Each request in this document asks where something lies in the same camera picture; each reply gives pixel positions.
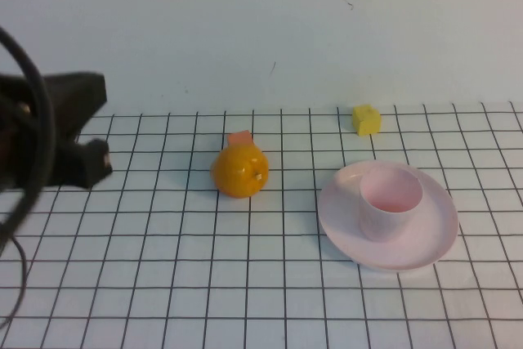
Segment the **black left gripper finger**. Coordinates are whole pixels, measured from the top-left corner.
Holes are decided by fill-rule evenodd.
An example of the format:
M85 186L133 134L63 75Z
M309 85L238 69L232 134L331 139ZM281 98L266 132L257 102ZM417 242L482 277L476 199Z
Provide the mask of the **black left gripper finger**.
M93 139L83 147L83 186L92 188L113 171L110 148L106 141Z

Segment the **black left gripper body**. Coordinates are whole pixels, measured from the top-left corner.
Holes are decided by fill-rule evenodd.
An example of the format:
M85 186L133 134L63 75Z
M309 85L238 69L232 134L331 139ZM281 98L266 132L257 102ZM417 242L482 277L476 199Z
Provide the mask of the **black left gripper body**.
M46 186L83 186L83 146L74 142L88 121L88 78L45 78L53 104L56 125L56 150L52 172ZM24 103L33 113L34 95L24 80ZM24 125L24 186L34 165L37 146L36 116Z

